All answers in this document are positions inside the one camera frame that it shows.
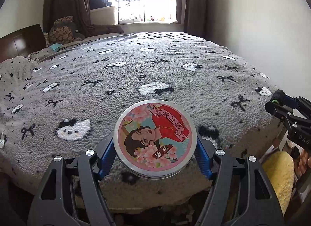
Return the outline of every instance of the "bed frame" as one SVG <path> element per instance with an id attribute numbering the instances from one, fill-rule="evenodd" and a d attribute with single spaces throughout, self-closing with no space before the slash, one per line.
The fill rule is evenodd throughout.
<path id="1" fill-rule="evenodd" d="M 17 30 L 0 39 L 0 63 L 6 59 L 46 48 L 46 42 L 39 24 Z"/>

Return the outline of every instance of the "silver tin rim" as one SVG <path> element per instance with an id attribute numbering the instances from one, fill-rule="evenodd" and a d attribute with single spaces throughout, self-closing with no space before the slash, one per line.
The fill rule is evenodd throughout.
<path id="1" fill-rule="evenodd" d="M 184 160 L 182 162 L 180 162 L 177 166 L 168 169 L 168 170 L 164 170 L 164 171 L 148 171 L 148 170 L 143 170 L 135 165 L 133 165 L 122 153 L 121 148 L 119 146 L 119 141 L 118 141 L 118 131 L 119 131 L 119 126 L 123 120 L 123 118 L 134 108 L 136 108 L 137 106 L 143 105 L 143 104 L 149 104 L 149 103 L 155 103 L 155 104 L 163 104 L 163 105 L 168 105 L 176 110 L 178 110 L 188 121 L 191 132 L 192 132 L 192 144 L 189 150 L 188 155 L 184 158 Z M 114 148 L 117 152 L 117 156 L 120 159 L 120 161 L 122 162 L 122 164 L 128 168 L 132 173 L 141 176 L 142 178 L 146 178 L 146 179 L 164 179 L 164 178 L 168 178 L 171 177 L 177 173 L 179 173 L 190 161 L 190 159 L 192 158 L 195 148 L 197 146 L 197 131 L 195 129 L 194 123 L 192 121 L 192 119 L 190 118 L 190 116 L 178 105 L 175 105 L 173 103 L 164 101 L 164 100 L 159 100 L 159 99 L 149 99 L 149 100 L 144 100 L 144 101 L 140 101 L 137 102 L 135 104 L 133 104 L 132 106 L 130 106 L 129 108 L 127 108 L 119 117 L 119 119 L 117 120 L 117 123 L 115 125 L 114 128 Z"/>

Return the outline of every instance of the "silver screw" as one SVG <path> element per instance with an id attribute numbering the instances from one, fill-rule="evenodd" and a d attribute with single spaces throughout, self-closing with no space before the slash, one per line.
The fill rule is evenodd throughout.
<path id="1" fill-rule="evenodd" d="M 58 162 L 58 161 L 61 161 L 62 160 L 62 156 L 56 156 L 55 158 L 54 158 L 54 161 L 55 162 Z"/>
<path id="2" fill-rule="evenodd" d="M 256 162 L 257 160 L 254 156 L 249 156 L 248 159 L 252 162 Z"/>
<path id="3" fill-rule="evenodd" d="M 216 154 L 219 156 L 223 156 L 225 154 L 225 152 L 223 150 L 217 150 Z"/>
<path id="4" fill-rule="evenodd" d="M 88 151 L 85 152 L 85 154 L 86 154 L 87 156 L 92 156 L 92 155 L 95 154 L 95 151 L 94 151 L 94 150 L 88 150 Z"/>

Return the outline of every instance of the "patterned bedspread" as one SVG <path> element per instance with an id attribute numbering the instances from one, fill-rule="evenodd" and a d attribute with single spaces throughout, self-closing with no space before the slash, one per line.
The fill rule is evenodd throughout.
<path id="1" fill-rule="evenodd" d="M 31 193 L 55 155 L 95 148 L 127 107 L 146 99 L 181 106 L 203 137 L 237 157 L 259 156 L 280 131 L 264 110 L 276 90 L 270 79 L 186 33 L 93 40 L 41 62 L 19 56 L 0 64 L 0 87 L 0 167 Z M 209 185 L 195 158 L 163 180 L 141 179 L 116 158 L 101 182 L 108 206 L 123 210 L 174 204 Z"/>

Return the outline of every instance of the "illustration of woman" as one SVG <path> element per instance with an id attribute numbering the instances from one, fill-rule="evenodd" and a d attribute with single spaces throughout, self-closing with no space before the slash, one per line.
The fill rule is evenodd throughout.
<path id="1" fill-rule="evenodd" d="M 152 113 L 152 121 L 156 128 L 141 126 L 138 129 L 130 131 L 124 141 L 127 152 L 132 156 L 137 148 L 145 148 L 149 145 L 155 145 L 160 148 L 159 139 L 170 138 L 177 142 L 183 142 L 188 138 L 189 130 L 184 126 L 180 114 L 172 108 L 165 105 L 159 108 L 153 107 L 149 110 Z"/>

